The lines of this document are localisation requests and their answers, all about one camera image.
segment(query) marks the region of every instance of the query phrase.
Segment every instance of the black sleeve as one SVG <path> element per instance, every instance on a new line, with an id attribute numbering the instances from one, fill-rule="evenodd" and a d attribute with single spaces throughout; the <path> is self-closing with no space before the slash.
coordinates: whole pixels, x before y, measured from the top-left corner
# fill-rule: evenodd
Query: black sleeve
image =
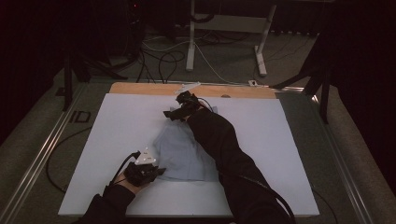
<path id="1" fill-rule="evenodd" d="M 121 224 L 125 222 L 125 212 L 134 199 L 134 194 L 121 185 L 115 185 L 104 197 L 96 194 L 85 213 L 74 224 Z"/>
<path id="2" fill-rule="evenodd" d="M 245 176 L 269 187 L 253 159 L 239 147 L 233 125 L 227 119 L 204 108 L 192 114 L 187 122 L 195 140 L 215 159 L 219 181 L 238 224 L 290 223 L 288 214 L 273 194 L 238 177 Z"/>

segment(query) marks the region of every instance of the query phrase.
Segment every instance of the metal rail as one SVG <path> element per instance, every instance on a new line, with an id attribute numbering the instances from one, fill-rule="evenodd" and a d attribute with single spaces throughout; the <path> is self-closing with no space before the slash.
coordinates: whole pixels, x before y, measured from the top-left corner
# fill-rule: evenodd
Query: metal rail
<path id="1" fill-rule="evenodd" d="M 78 88 L 74 96 L 74 102 L 71 104 L 69 109 L 67 111 L 64 111 L 58 118 L 48 138 L 38 151 L 29 168 L 26 170 L 23 178 L 21 179 L 21 182 L 18 184 L 17 188 L 9 199 L 6 208 L 1 213 L 0 223 L 8 224 L 14 221 L 26 197 L 28 196 L 30 190 L 35 184 L 35 181 L 37 180 L 43 167 L 45 166 L 51 151 L 54 149 L 61 134 L 63 133 L 64 128 L 67 125 L 67 121 L 70 119 L 72 111 L 74 110 L 76 102 L 78 101 L 79 96 L 85 90 L 85 88 L 85 83 L 78 84 Z"/>
<path id="2" fill-rule="evenodd" d="M 318 112 L 318 99 L 316 96 L 312 97 L 311 108 L 315 111 L 315 119 L 318 121 L 318 124 L 321 130 L 325 133 L 326 140 L 329 142 L 331 147 L 332 158 L 335 163 L 335 167 L 343 181 L 344 187 L 346 188 L 346 193 L 349 197 L 349 200 L 352 203 L 353 208 L 355 209 L 358 220 L 361 224 L 372 224 L 373 219 L 370 215 L 370 212 L 361 197 L 361 192 L 359 191 L 355 180 L 352 177 L 352 174 L 349 172 L 349 168 L 347 167 L 347 163 L 344 160 L 344 157 L 340 151 L 340 148 L 337 146 L 334 136 L 332 135 L 332 131 L 328 124 L 325 124 Z"/>

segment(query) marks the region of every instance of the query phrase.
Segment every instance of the white table surface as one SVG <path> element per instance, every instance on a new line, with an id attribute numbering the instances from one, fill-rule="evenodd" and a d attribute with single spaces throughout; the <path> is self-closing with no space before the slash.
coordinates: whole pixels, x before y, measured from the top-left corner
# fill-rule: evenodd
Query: white table surface
<path id="1" fill-rule="evenodd" d="M 82 216 L 92 197 L 132 152 L 149 148 L 166 117 L 178 107 L 176 96 L 106 95 L 81 154 L 59 215 Z M 277 99 L 205 97 L 236 129 L 240 147 L 256 162 L 270 186 L 290 205 L 295 216 L 318 215 L 289 124 Z M 139 192 L 127 209 L 140 217 L 230 217 L 219 182 L 172 182 L 156 179 Z"/>

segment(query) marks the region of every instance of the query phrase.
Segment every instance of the white stand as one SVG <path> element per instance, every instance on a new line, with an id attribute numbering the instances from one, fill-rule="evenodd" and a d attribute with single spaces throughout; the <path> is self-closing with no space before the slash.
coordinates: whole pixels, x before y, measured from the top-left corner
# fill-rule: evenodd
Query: white stand
<path id="1" fill-rule="evenodd" d="M 194 67 L 195 29 L 249 32 L 249 33 L 262 34 L 262 41 L 260 42 L 259 46 L 255 46 L 254 51 L 256 53 L 256 60 L 257 60 L 257 65 L 259 66 L 260 76 L 265 77 L 267 75 L 267 71 L 265 69 L 264 58 L 262 56 L 262 49 L 264 48 L 264 43 L 268 36 L 275 11 L 276 11 L 276 5 L 272 5 L 268 13 L 268 16 L 265 19 L 216 15 L 212 21 L 206 23 L 195 23 L 191 21 L 190 44 L 189 44 L 189 52 L 187 54 L 186 70 L 192 71 Z M 195 15 L 195 0 L 191 0 L 191 15 L 193 17 L 206 16 L 203 14 Z"/>

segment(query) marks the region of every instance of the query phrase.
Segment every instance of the wire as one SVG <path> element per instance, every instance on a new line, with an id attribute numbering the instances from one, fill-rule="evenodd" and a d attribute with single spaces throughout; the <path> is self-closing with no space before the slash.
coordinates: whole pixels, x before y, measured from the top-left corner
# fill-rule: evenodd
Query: wire
<path id="1" fill-rule="evenodd" d="M 151 75 L 151 73 L 150 73 L 150 71 L 149 71 L 148 66 L 144 64 L 144 67 L 146 68 L 146 78 L 148 79 L 148 83 L 149 83 L 150 80 L 152 80 L 152 82 L 154 82 L 155 84 L 157 84 L 157 83 L 155 82 L 155 79 L 152 77 L 152 75 Z"/>
<path id="2" fill-rule="evenodd" d="M 212 69 L 212 71 L 216 74 L 216 76 L 217 76 L 219 79 L 221 79 L 222 81 L 224 81 L 224 82 L 226 82 L 226 83 L 229 83 L 229 84 L 248 86 L 248 84 L 245 84 L 245 83 L 231 82 L 231 81 L 228 81 L 228 80 L 222 78 L 222 77 L 216 72 L 216 70 L 212 67 L 212 65 L 207 61 L 205 55 L 201 52 L 201 49 L 198 47 L 197 44 L 195 44 L 195 47 L 197 47 L 197 49 L 198 49 L 199 52 L 201 53 L 202 57 L 204 58 L 205 62 L 207 63 L 207 65 Z"/>
<path id="3" fill-rule="evenodd" d="M 210 110 L 211 110 L 212 112 L 214 112 L 212 106 L 210 105 L 210 103 L 209 103 L 206 99 L 204 99 L 204 98 L 199 98 L 199 97 L 198 97 L 197 99 L 198 99 L 198 100 L 203 100 L 203 101 L 205 101 L 206 104 L 209 106 Z"/>
<path id="4" fill-rule="evenodd" d="M 265 189 L 267 192 L 271 193 L 276 199 L 278 199 L 283 204 L 283 206 L 285 207 L 286 211 L 289 214 L 291 223 L 292 224 L 296 224 L 295 216 L 294 216 L 293 211 L 291 210 L 289 204 L 286 202 L 285 199 L 282 198 L 282 196 L 280 196 L 276 191 L 274 191 L 270 187 L 265 186 L 262 182 L 260 182 L 260 181 L 258 181 L 256 179 L 252 179 L 252 178 L 250 178 L 248 176 L 245 176 L 245 175 L 237 175 L 237 174 L 231 173 L 231 172 L 229 172 L 227 170 L 224 170 L 224 169 L 219 170 L 219 173 L 221 175 L 231 175 L 231 176 L 236 176 L 238 178 L 245 179 L 248 182 L 261 187 L 262 189 Z"/>
<path id="5" fill-rule="evenodd" d="M 140 72 L 139 72 L 139 75 L 137 76 L 136 83 L 138 83 L 140 78 L 142 77 L 143 69 L 145 68 L 145 63 L 146 63 L 145 55 L 143 54 L 142 49 L 139 50 L 139 56 L 142 57 L 142 67 L 140 68 Z"/>
<path id="6" fill-rule="evenodd" d="M 216 32 L 216 31 L 212 31 L 211 33 L 209 33 L 206 36 L 203 36 L 200 40 L 202 42 L 204 42 L 205 44 L 201 44 L 201 46 L 206 46 L 206 45 L 227 45 L 227 44 L 234 44 L 236 42 L 242 41 L 247 39 L 250 36 L 250 33 L 240 33 L 243 34 L 242 37 L 239 38 L 233 38 L 233 37 L 229 37 L 226 35 L 223 35 L 220 32 Z M 208 40 L 206 37 L 213 37 L 215 40 Z M 228 40 L 232 40 L 232 41 L 221 41 L 221 39 L 228 39 Z"/>
<path id="7" fill-rule="evenodd" d="M 148 48 L 148 49 L 151 49 L 151 50 L 154 50 L 154 51 L 163 52 L 163 51 L 168 51 L 169 49 L 174 49 L 174 48 L 177 47 L 177 46 L 180 46 L 180 45 L 183 45 L 183 44 L 189 44 L 189 43 L 190 43 L 190 41 L 184 41 L 184 42 L 175 44 L 174 46 L 172 46 L 172 47 L 170 47 L 170 48 L 167 48 L 167 49 L 153 49 L 153 48 L 151 48 L 149 45 L 147 45 L 145 42 L 143 42 L 143 45 L 145 45 L 146 48 Z"/>
<path id="8" fill-rule="evenodd" d="M 176 71 L 176 69 L 177 69 L 177 63 L 178 63 L 178 62 L 181 62 L 181 61 L 183 61 L 183 60 L 185 59 L 184 53 L 181 52 L 181 51 L 179 51 L 179 50 L 174 50 L 174 51 L 165 52 L 165 54 L 163 54 L 163 56 L 161 56 L 161 57 L 157 57 L 157 56 L 155 56 L 155 55 L 153 55 L 153 54 L 151 54 L 151 53 L 148 53 L 148 51 L 147 51 L 146 49 L 142 49 L 142 52 L 145 53 L 145 54 L 147 54 L 148 56 L 150 56 L 150 57 L 152 57 L 152 58 L 155 58 L 155 59 L 159 60 L 159 63 L 158 63 L 158 72 L 159 72 L 159 75 L 160 75 L 160 78 L 161 78 L 161 81 L 163 82 L 163 84 L 166 84 L 166 83 L 168 82 L 169 78 L 175 73 L 175 71 Z M 174 53 L 180 54 L 181 57 L 177 59 L 177 58 L 173 55 Z M 172 57 L 173 60 L 171 60 L 171 61 L 165 60 L 165 57 L 166 57 L 166 56 Z M 162 71 L 162 69 L 161 69 L 161 65 L 162 65 L 163 63 L 173 63 L 173 64 L 174 64 L 173 70 L 170 72 L 170 74 L 169 74 L 166 78 L 164 78 L 164 76 L 163 76 L 163 71 Z"/>
<path id="9" fill-rule="evenodd" d="M 122 181 L 128 179 L 128 177 L 125 177 L 125 178 L 123 178 L 122 180 L 119 180 L 119 181 L 117 181 L 117 182 L 114 182 L 114 183 L 112 183 L 111 185 L 119 184 L 120 182 L 122 182 Z"/>
<path id="10" fill-rule="evenodd" d="M 78 134 L 80 134 L 80 133 L 84 133 L 84 132 L 90 130 L 91 128 L 92 128 L 92 127 L 89 127 L 89 128 L 83 129 L 83 130 L 81 130 L 81 131 L 79 131 L 79 132 L 77 132 L 77 133 L 73 133 L 73 134 L 67 136 L 64 140 L 62 140 L 61 142 L 59 142 L 59 143 L 53 148 L 53 150 L 51 151 L 51 153 L 49 154 L 49 158 L 47 159 L 47 162 L 46 162 L 46 175 L 47 175 L 47 179 L 49 180 L 49 182 L 51 183 L 51 185 L 52 185 L 53 187 L 55 187 L 56 189 L 58 189 L 59 191 L 61 191 L 61 192 L 63 192 L 63 193 L 66 193 L 66 190 L 65 190 L 64 188 L 59 187 L 59 185 L 57 185 L 57 184 L 55 183 L 55 181 L 53 181 L 52 178 L 51 178 L 51 176 L 50 176 L 50 159 L 52 158 L 52 155 L 53 155 L 53 153 L 55 152 L 55 150 L 56 150 L 61 144 L 63 144 L 65 141 L 69 140 L 70 138 L 72 138 L 72 137 L 74 137 L 74 136 L 76 136 L 76 135 L 78 135 Z"/>
<path id="11" fill-rule="evenodd" d="M 132 157 L 135 157 L 135 156 L 137 157 L 137 156 L 139 156 L 139 155 L 140 155 L 139 152 L 133 152 L 133 153 L 131 153 L 129 156 L 127 156 L 127 158 L 122 162 L 122 165 L 120 166 L 119 170 L 118 170 L 118 171 L 116 172 L 116 174 L 114 175 L 113 179 L 111 179 L 109 186 L 115 184 L 114 181 L 116 181 L 116 178 L 117 178 L 117 176 L 120 174 L 120 172 L 121 172 L 122 168 L 124 167 L 125 163 L 126 163 L 129 159 L 131 159 Z"/>
<path id="12" fill-rule="evenodd" d="M 329 203 L 326 201 L 326 199 L 324 199 L 324 197 L 321 196 L 314 188 L 311 188 L 311 189 L 312 189 L 312 191 L 314 191 L 314 193 L 316 193 L 316 194 L 319 196 L 319 198 L 320 198 L 323 202 L 325 202 L 326 205 L 330 208 L 330 211 L 332 211 L 332 216 L 334 217 L 334 220 L 335 220 L 335 224 L 338 224 L 337 215 L 335 214 L 335 212 L 334 212 L 334 210 L 332 209 L 332 207 L 330 206 L 330 204 L 329 204 Z"/>
<path id="13" fill-rule="evenodd" d="M 291 42 L 291 39 L 292 39 L 292 35 L 289 37 L 288 42 L 286 42 L 286 44 L 284 44 L 282 46 L 282 48 L 280 48 L 279 50 L 277 50 L 275 53 L 271 54 L 268 58 L 266 58 L 264 60 L 267 61 L 267 60 L 271 59 L 272 57 L 274 57 L 275 55 L 277 55 L 280 51 L 282 51 Z"/>
<path id="14" fill-rule="evenodd" d="M 151 40 L 156 40 L 156 39 L 161 39 L 161 38 L 166 38 L 166 36 L 164 36 L 164 35 L 154 36 L 154 37 L 152 37 L 152 38 L 150 38 L 150 39 L 145 39 L 145 40 L 143 40 L 143 42 L 149 42 L 149 41 L 151 41 Z"/>
<path id="15" fill-rule="evenodd" d="M 281 59 L 284 59 L 284 58 L 286 58 L 286 57 L 288 57 L 288 56 L 290 56 L 290 55 L 293 55 L 293 54 L 297 53 L 298 50 L 300 50 L 302 47 L 304 47 L 304 46 L 308 43 L 309 38 L 310 38 L 310 37 L 308 37 L 308 38 L 305 40 L 305 42 L 304 42 L 300 47 L 298 47 L 297 49 L 295 49 L 292 53 L 288 53 L 288 54 L 282 55 L 280 58 L 269 59 L 269 60 L 266 60 L 265 62 L 267 63 L 267 62 L 270 62 L 270 61 L 281 60 Z"/>

